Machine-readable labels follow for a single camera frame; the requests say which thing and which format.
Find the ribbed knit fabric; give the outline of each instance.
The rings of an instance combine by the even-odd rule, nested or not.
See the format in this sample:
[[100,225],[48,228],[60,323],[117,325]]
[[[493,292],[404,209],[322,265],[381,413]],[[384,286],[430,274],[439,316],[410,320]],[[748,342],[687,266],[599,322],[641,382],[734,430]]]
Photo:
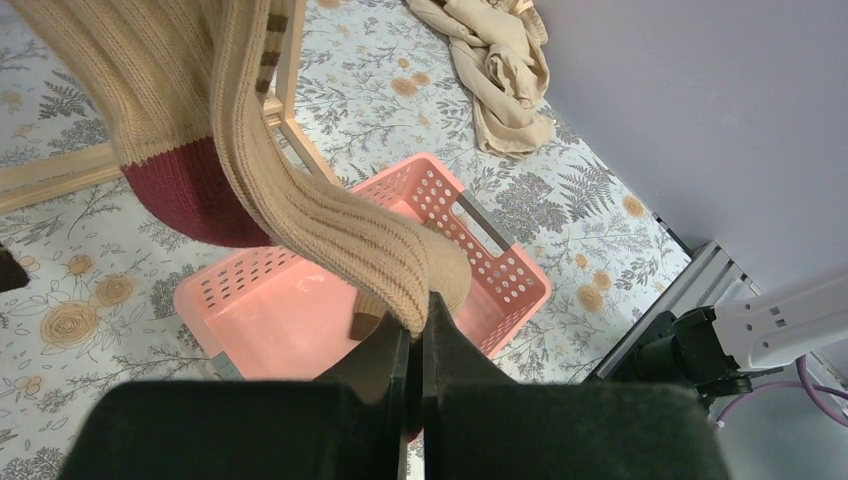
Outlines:
[[233,193],[212,137],[122,167],[138,200],[166,225],[225,247],[271,245]]
[[261,97],[281,0],[11,3],[85,85],[139,199],[172,228],[238,246],[264,232],[381,299],[413,334],[430,290],[454,311],[465,301],[460,249],[302,174],[277,147]]

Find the brown stripe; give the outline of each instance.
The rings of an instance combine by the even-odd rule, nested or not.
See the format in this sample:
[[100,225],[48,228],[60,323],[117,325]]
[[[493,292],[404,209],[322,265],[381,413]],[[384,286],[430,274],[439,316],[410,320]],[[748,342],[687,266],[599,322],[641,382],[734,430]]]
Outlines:
[[280,61],[280,52],[262,52],[259,65],[262,67],[273,67]]
[[288,18],[285,15],[268,15],[268,25],[265,27],[269,32],[285,32],[288,25]]
[[259,93],[268,93],[268,90],[271,88],[271,82],[269,80],[257,80],[256,81],[256,91]]
[[442,232],[442,229],[441,229],[441,228],[439,228],[439,226],[438,226],[438,225],[436,225],[436,222],[434,222],[433,220],[430,220],[429,218],[427,219],[427,221],[426,221],[426,222],[424,222],[424,226],[425,226],[425,227],[427,227],[428,229],[430,229],[430,230],[432,230],[432,231],[434,231],[434,232],[438,233],[438,234],[442,234],[442,233],[443,233],[443,232]]
[[374,330],[383,321],[381,317],[369,315],[367,313],[357,313],[353,315],[353,321],[350,323],[350,333],[348,337],[351,340],[361,342],[374,333]]
[[256,76],[257,80],[264,79],[264,80],[272,81],[273,78],[274,78],[274,68],[273,67],[259,67],[259,75]]

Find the pink plastic basket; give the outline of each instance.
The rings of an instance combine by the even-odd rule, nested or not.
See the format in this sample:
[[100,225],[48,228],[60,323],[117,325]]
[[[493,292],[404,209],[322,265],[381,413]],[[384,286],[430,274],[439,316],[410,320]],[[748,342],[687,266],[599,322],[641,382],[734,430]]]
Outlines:
[[[432,155],[415,155],[352,191],[432,219],[462,247],[474,279],[455,321],[490,358],[550,296],[544,272]],[[503,253],[491,253],[495,245]],[[348,338],[355,297],[318,265],[268,247],[241,250],[187,278],[174,304],[222,377],[311,380],[357,345]]]

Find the wooden frame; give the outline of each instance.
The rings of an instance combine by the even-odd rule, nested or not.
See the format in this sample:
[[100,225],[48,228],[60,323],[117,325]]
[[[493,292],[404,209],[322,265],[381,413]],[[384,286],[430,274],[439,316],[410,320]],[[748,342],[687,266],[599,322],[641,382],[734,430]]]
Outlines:
[[[269,128],[279,128],[313,175],[341,185],[333,169],[294,118],[294,99],[306,0],[286,2],[288,24],[277,65],[277,85],[265,100],[263,113]],[[108,182],[122,175],[108,144],[0,169],[0,214]]]

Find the floral rug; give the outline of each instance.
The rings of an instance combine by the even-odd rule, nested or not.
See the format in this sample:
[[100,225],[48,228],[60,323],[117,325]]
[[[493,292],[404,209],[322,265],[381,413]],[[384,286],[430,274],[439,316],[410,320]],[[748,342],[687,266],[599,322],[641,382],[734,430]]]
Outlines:
[[[102,142],[90,101],[29,29],[0,35],[0,166]],[[481,153],[450,62],[403,2],[315,0],[297,117],[346,185],[413,153],[439,157],[553,284],[497,365],[525,382],[580,381],[688,257],[547,105],[556,138],[537,154]],[[53,478],[86,412],[119,382],[214,378],[172,298],[229,251],[163,226],[125,181],[0,216],[0,243],[33,279],[0,294],[2,478]],[[413,478],[422,456],[419,440]]]

